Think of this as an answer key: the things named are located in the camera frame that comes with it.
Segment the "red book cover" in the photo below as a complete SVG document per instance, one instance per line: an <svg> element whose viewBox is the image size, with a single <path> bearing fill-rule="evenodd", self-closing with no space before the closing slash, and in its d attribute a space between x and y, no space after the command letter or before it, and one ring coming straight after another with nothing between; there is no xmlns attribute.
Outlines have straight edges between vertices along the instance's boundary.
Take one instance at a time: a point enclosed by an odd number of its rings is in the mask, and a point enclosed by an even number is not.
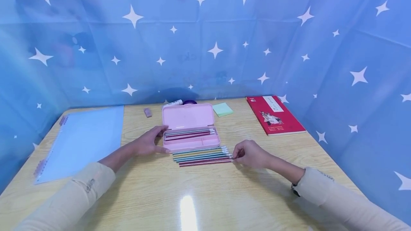
<svg viewBox="0 0 411 231"><path fill-rule="evenodd" d="M267 136L305 132L305 128L276 96L246 97Z"/></svg>

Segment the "blue fabric backdrop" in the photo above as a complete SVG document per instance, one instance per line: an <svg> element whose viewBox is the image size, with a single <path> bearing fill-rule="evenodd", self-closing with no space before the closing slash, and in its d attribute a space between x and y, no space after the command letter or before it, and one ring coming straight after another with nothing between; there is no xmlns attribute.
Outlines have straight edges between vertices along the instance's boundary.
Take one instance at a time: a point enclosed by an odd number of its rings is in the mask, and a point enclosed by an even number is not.
<svg viewBox="0 0 411 231"><path fill-rule="evenodd" d="M0 191L68 107L281 96L411 224L411 0L1 0Z"/></svg>

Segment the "wooden desk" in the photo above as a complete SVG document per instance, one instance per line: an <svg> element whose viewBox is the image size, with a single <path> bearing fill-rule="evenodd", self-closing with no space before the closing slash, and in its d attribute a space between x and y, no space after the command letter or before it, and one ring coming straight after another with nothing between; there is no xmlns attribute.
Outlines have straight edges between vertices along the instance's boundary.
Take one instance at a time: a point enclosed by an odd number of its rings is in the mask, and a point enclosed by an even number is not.
<svg viewBox="0 0 411 231"><path fill-rule="evenodd" d="M225 102L234 114L215 115L222 145L232 151L238 142L254 139L268 152L320 169L361 194L308 133L268 137L244 98ZM161 105L149 106L151 118L144 115L145 107L125 107L122 145L162 123ZM0 196L2 230L11 230L67 181L33 185L33 171L54 142L58 123ZM160 155L129 161L88 220L87 230L340 229L320 209L295 196L290 183L272 171L237 169L231 163L179 168L171 156Z"/></svg>

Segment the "right hand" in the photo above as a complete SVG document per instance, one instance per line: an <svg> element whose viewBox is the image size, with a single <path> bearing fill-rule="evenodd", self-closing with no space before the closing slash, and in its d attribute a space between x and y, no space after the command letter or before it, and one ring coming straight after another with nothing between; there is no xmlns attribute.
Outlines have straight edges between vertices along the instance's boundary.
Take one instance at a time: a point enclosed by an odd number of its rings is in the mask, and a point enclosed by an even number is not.
<svg viewBox="0 0 411 231"><path fill-rule="evenodd" d="M233 151L233 162L256 169L268 168L273 156L262 149L254 140L238 143Z"/></svg>

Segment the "pink pencil case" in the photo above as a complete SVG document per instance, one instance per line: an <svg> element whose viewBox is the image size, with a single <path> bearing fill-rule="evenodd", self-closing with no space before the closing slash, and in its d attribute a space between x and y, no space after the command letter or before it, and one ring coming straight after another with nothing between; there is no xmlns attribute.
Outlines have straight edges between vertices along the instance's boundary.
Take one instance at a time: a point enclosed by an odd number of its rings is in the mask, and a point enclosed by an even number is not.
<svg viewBox="0 0 411 231"><path fill-rule="evenodd" d="M185 104L167 106L162 109L162 114L163 125L168 125L168 130L164 132L165 134L198 129L214 130L214 134L203 137L172 141L165 141L163 137L163 147L171 152L218 147L220 145L220 137L214 126L213 105Z"/></svg>

